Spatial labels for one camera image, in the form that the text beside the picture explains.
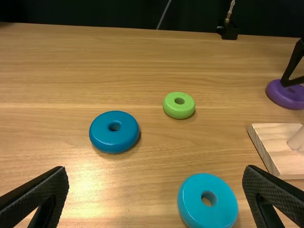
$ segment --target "plastic ring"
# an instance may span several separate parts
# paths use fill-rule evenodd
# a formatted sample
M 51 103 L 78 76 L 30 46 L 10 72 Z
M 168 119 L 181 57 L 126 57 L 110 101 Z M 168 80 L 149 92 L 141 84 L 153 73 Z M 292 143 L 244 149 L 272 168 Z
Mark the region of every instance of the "plastic ring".
M 162 103 L 162 107 L 164 112 L 174 119 L 186 119 L 195 111 L 193 98 L 182 92 L 168 94 Z
M 109 111 L 96 117 L 89 130 L 93 146 L 106 153 L 122 153 L 139 137 L 137 121 L 128 113 Z
M 203 203 L 207 198 L 211 206 Z M 190 228 L 231 228 L 238 217 L 232 189 L 219 177 L 200 173 L 188 177 L 178 193 L 181 218 Z
M 280 79 L 271 81 L 266 95 L 277 105 L 288 109 L 304 109 L 304 87 L 300 84 L 283 87 Z

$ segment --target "ring hole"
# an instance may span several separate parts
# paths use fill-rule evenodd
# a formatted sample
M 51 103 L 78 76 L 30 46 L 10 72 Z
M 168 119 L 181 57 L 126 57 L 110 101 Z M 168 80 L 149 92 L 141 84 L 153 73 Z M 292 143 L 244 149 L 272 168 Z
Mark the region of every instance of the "ring hole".
M 218 198 L 211 191 L 206 191 L 201 195 L 201 201 L 208 207 L 213 207 L 217 204 Z
M 118 131 L 120 129 L 120 124 L 119 123 L 111 123 L 110 125 L 109 125 L 109 130 L 111 131 L 111 132 L 116 132 L 116 131 Z
M 181 104 L 185 103 L 185 100 L 180 97 L 177 97 L 174 99 L 174 102 L 177 103 L 178 105 L 181 105 Z

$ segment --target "black background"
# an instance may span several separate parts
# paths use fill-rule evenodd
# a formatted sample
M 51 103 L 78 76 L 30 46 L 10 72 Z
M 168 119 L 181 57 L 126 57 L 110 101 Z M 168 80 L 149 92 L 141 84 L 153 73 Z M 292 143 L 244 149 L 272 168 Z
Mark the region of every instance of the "black background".
M 167 0 L 6 0 L 0 20 L 156 29 Z M 215 32 L 230 0 L 172 0 L 160 29 Z M 236 0 L 241 34 L 303 37 L 303 0 Z

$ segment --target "textured grip pad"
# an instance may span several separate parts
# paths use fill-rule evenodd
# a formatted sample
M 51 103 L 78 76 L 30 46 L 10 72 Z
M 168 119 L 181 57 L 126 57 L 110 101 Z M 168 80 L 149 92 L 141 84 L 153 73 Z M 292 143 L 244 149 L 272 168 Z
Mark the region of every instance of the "textured grip pad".
M 0 227 L 12 228 L 39 206 L 29 228 L 55 228 L 67 198 L 64 167 L 55 167 L 0 198 Z
M 303 191 L 254 165 L 245 169 L 243 189 L 258 228 L 284 227 L 273 206 L 304 227 Z

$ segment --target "green ring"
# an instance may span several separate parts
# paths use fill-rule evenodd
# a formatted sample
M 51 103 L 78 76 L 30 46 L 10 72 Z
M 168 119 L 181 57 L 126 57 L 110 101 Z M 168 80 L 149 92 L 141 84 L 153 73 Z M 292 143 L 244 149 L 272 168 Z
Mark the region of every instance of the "green ring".
M 182 92 L 169 93 L 163 103 L 163 111 L 174 119 L 186 119 L 195 111 L 193 98 Z

